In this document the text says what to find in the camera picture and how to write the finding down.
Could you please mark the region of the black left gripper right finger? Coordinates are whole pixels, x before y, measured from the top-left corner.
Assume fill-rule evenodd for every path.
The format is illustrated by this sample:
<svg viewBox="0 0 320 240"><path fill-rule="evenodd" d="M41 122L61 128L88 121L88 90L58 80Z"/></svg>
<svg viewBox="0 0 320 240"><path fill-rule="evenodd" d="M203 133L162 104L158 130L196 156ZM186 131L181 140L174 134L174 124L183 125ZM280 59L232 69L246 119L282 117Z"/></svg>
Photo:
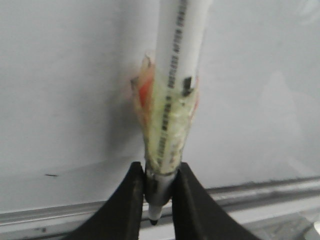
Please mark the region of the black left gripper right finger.
<svg viewBox="0 0 320 240"><path fill-rule="evenodd" d="M236 222L181 163L173 184L172 218L177 240L257 240Z"/></svg>

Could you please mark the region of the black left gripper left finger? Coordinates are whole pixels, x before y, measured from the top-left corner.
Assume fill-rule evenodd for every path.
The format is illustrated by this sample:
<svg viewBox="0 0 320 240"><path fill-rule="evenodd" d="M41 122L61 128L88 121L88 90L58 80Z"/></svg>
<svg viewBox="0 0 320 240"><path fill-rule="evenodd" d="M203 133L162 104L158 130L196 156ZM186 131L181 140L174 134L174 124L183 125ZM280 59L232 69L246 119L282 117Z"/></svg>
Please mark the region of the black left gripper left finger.
<svg viewBox="0 0 320 240"><path fill-rule="evenodd" d="M144 201L144 172L133 162L105 204L64 240L137 240Z"/></svg>

